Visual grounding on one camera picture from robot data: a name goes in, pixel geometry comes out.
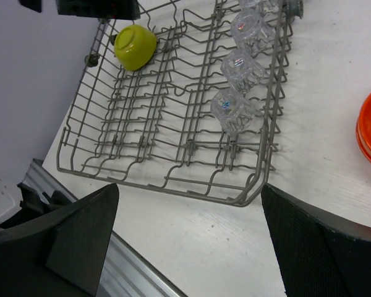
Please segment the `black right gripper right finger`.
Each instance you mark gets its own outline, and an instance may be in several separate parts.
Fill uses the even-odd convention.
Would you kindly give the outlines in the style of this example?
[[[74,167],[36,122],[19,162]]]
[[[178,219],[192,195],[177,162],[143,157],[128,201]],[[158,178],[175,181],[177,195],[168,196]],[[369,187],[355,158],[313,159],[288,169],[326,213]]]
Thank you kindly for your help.
[[[287,296],[371,296],[371,227],[271,184],[261,198]]]

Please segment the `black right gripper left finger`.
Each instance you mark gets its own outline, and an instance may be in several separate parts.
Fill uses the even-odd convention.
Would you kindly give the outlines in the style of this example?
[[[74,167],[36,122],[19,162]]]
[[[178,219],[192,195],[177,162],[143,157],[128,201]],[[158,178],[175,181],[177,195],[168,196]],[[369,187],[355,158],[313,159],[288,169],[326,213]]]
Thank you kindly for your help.
[[[95,296],[119,188],[104,186],[0,231],[0,296]]]

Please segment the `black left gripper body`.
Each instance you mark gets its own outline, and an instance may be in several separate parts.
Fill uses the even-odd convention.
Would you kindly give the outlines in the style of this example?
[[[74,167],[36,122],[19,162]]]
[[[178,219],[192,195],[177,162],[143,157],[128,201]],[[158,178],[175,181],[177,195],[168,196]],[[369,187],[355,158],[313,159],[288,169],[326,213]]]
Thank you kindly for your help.
[[[96,19],[139,19],[134,0],[56,0],[59,15]]]

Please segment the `lime green bowl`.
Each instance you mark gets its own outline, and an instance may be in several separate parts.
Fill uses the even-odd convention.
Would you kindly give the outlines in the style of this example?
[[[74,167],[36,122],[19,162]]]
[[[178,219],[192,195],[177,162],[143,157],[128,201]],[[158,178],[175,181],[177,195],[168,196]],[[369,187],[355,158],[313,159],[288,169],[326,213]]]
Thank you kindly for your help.
[[[114,54],[127,71],[136,71],[146,65],[157,45],[156,35],[141,25],[123,28],[115,38]]]

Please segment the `grey wire dish rack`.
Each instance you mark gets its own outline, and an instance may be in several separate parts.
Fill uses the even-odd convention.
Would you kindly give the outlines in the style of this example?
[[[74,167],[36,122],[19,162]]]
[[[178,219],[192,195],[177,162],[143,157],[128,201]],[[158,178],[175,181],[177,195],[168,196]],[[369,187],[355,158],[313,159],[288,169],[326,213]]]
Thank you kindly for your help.
[[[211,114],[211,99],[231,88],[223,58],[237,47],[231,22],[238,1],[140,1],[135,21],[157,38],[149,62],[125,70],[114,54],[131,23],[100,19],[56,153],[63,173],[218,204],[245,207],[274,171],[292,23],[302,1],[262,14],[275,31],[270,49],[251,56],[270,74],[245,95],[256,111],[235,137]]]

